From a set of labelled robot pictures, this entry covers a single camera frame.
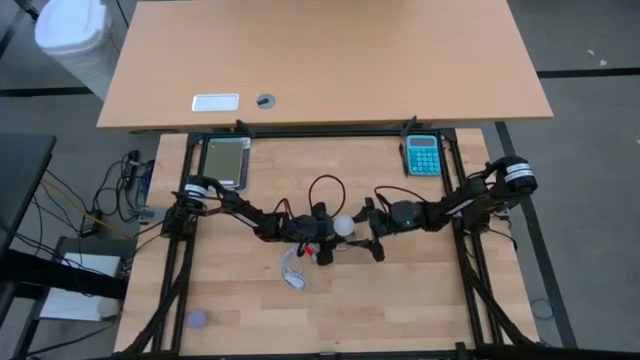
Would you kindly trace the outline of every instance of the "desk surface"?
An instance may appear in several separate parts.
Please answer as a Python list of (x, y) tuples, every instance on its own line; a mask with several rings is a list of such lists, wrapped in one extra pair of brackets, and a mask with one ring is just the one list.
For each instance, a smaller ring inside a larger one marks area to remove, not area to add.
[[(488, 154), (480, 130), (458, 130), (458, 137), (467, 173), (483, 168)], [(185, 135), (162, 136), (151, 206), (173, 203), (170, 191), (179, 186), (185, 141)], [(255, 140), (249, 171), (246, 199), (270, 210), (287, 197), (294, 213), (307, 210), (308, 187), (324, 173), (344, 181), (343, 214), (355, 214), (377, 185), (406, 187), (433, 200), (444, 192), (441, 178), (404, 177), (398, 138), (391, 137)], [(392, 191), (385, 196), (390, 201), (406, 199)], [(318, 182), (313, 200), (326, 201), (332, 211), (340, 201), (338, 185)], [(497, 220), (491, 226), (508, 232)], [(369, 234), (366, 226), (356, 232), (359, 238)], [(155, 233), (141, 236), (139, 242)], [(456, 341), (471, 344), (452, 230), (415, 231), (383, 242), (383, 263), (356, 248), (337, 252), (328, 267), (303, 258), (310, 288), (300, 293), (280, 280), (280, 257), (290, 245), (263, 243), (228, 216), (200, 219), (187, 309), (205, 310), (209, 322), (203, 329), (185, 329), (181, 353), (441, 350), (453, 348)], [(535, 338), (511, 242), (489, 233), (483, 243), (496, 299), (523, 332)], [(136, 256), (117, 349), (126, 347), (153, 313), (166, 251), (167, 242), (158, 239)], [(172, 327), (168, 329), (167, 339)]]
[[(194, 113), (197, 94), (239, 94)], [(259, 109), (259, 95), (276, 105)], [(504, 0), (139, 2), (99, 127), (551, 118)]]

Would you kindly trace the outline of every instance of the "calculator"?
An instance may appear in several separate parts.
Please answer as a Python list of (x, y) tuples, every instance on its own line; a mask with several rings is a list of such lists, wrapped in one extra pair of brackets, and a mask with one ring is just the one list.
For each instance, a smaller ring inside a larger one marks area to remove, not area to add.
[(411, 135), (405, 140), (407, 171), (415, 176), (440, 176), (438, 139), (432, 135)]

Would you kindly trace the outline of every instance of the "wooden table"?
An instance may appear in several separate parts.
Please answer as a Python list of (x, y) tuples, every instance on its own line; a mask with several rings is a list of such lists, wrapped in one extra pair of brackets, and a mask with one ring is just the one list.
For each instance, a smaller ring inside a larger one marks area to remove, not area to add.
[[(197, 94), (237, 111), (192, 112)], [(276, 104), (260, 109), (259, 95)], [(549, 119), (504, 0), (139, 2), (99, 127)]]
[[(481, 131), (457, 130), (457, 135), (467, 173), (482, 169), (489, 157)], [(186, 135), (161, 137), (150, 206), (173, 203), (170, 191), (179, 187), (185, 147)], [(403, 175), (394, 137), (254, 140), (250, 159), (249, 188), (243, 197), (267, 211), (282, 197), (290, 200), (294, 213), (307, 211), (308, 187), (325, 173), (338, 176), (346, 186), (342, 214), (354, 215), (377, 185), (409, 188), (428, 200), (444, 194), (441, 178)], [(385, 195), (390, 201), (408, 198), (392, 191)], [(313, 200), (325, 201), (331, 212), (340, 202), (338, 185), (318, 182)], [(491, 227), (509, 231), (495, 219)], [(359, 238), (369, 234), (366, 226), (356, 232)], [(149, 231), (139, 242), (156, 234)], [(520, 329), (536, 339), (511, 241), (494, 233), (482, 239), (496, 299)], [(290, 245), (263, 243), (226, 215), (201, 218), (187, 311), (205, 310), (209, 321), (203, 329), (185, 328), (181, 353), (442, 350), (453, 348), (456, 341), (472, 346), (451, 228), (385, 237), (383, 243), (383, 263), (357, 248), (336, 252), (334, 264), (327, 267), (303, 258), (310, 287), (301, 293), (280, 280), (280, 257)], [(157, 239), (135, 258), (117, 350), (131, 343), (155, 309), (167, 246), (165, 239)], [(167, 323), (170, 339), (171, 316)]]

